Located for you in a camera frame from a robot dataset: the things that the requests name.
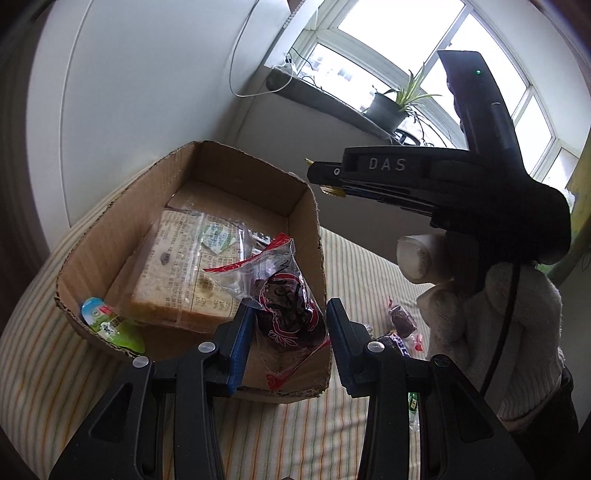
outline white glove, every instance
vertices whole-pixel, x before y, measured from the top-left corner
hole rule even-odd
[[[438,283],[417,299],[431,329],[428,358],[437,353],[449,356],[479,390],[503,324],[512,265],[493,266],[485,288],[462,301],[449,280],[441,239],[401,238],[399,266],[413,283]],[[509,337],[489,388],[498,401],[485,397],[509,429],[527,426],[560,386],[564,367],[558,347],[561,308],[560,294],[546,276],[523,265]]]

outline red and clear plastic bag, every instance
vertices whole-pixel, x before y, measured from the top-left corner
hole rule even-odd
[[[295,252],[293,239],[281,233],[254,257],[205,269],[220,288],[257,309],[256,342],[272,390],[329,343],[322,312],[296,264]]]

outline glass pane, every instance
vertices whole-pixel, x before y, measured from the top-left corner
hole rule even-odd
[[[441,60],[437,60],[429,74],[423,80],[421,88],[427,93],[441,95],[435,97],[435,101],[449,113],[458,125],[460,124],[460,117],[458,117],[453,107],[453,95],[447,88],[447,74],[445,73]]]
[[[415,120],[414,117],[409,116],[402,121],[398,129],[410,133],[421,141],[422,145],[455,148],[447,135],[443,134],[435,125],[424,118]]]
[[[552,138],[540,106],[532,97],[515,127],[523,165],[531,173]]]
[[[569,182],[570,176],[573,174],[578,161],[579,159],[571,152],[562,148],[542,183],[562,190]]]
[[[388,90],[388,85],[370,72],[320,44],[315,46],[298,77],[359,111],[369,107],[376,90],[379,93]]]
[[[513,113],[525,92],[526,85],[505,52],[476,18],[472,15],[467,16],[446,50],[480,52],[499,86],[509,113]]]
[[[339,29],[417,73],[463,6],[460,0],[359,0]]]

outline cardboard box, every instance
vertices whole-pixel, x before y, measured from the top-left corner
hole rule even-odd
[[[310,187],[292,174],[215,142],[192,142],[156,162],[109,205],[66,258],[57,277],[56,303],[76,332],[125,360],[129,353],[106,342],[80,318],[89,297],[117,301],[134,270],[138,246],[162,209],[191,182],[196,210],[243,221],[270,236],[285,232],[295,240],[295,259],[321,310],[326,309],[323,254],[316,201]],[[179,195],[171,201],[187,202]],[[182,355],[210,333],[149,325],[142,329],[146,356],[162,360]],[[279,391],[267,387],[265,369],[253,342],[238,396],[290,403],[320,395],[328,386],[330,348],[309,357]]]

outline plant pot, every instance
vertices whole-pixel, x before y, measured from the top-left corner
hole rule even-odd
[[[381,93],[375,94],[374,101],[364,115],[389,134],[408,116],[405,110],[400,110],[399,104]]]

